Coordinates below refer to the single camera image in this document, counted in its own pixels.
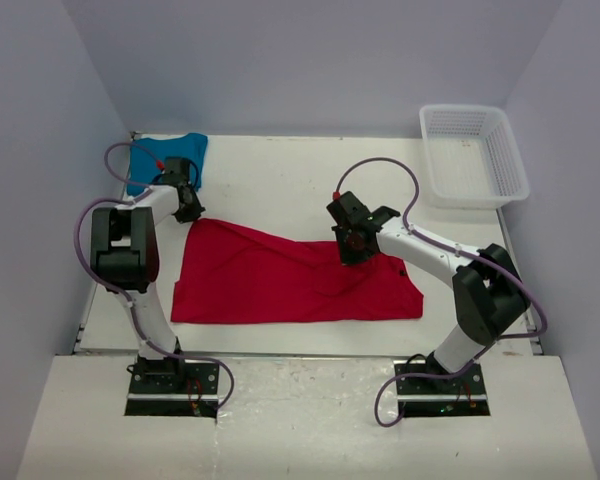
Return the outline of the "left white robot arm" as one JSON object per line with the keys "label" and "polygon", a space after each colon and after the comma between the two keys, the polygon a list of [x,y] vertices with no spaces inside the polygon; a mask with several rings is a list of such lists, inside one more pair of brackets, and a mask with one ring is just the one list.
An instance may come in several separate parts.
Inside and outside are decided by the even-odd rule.
{"label": "left white robot arm", "polygon": [[197,221],[205,208],[195,191],[199,168],[189,159],[168,157],[161,173],[130,202],[91,213],[88,272],[125,309],[136,340],[132,367],[137,381],[175,393],[188,379],[178,337],[169,326],[157,292],[160,256],[156,225],[173,217]]}

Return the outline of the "red t shirt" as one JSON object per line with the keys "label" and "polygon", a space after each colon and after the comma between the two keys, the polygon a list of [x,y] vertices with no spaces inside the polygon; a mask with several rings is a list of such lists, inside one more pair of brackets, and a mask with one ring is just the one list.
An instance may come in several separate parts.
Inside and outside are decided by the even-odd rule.
{"label": "red t shirt", "polygon": [[424,296],[403,261],[345,266],[333,241],[294,241],[202,219],[189,230],[171,320],[252,325],[416,320]]}

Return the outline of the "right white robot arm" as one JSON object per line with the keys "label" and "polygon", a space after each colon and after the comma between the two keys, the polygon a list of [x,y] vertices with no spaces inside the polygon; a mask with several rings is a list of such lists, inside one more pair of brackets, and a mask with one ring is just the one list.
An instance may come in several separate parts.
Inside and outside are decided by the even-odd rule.
{"label": "right white robot arm", "polygon": [[416,266],[448,286],[456,326],[426,358],[428,385],[447,393],[462,379],[462,369],[488,350],[530,307],[513,261],[503,247],[479,249],[407,223],[398,211],[369,210],[353,193],[336,193],[327,206],[345,265],[376,255]]}

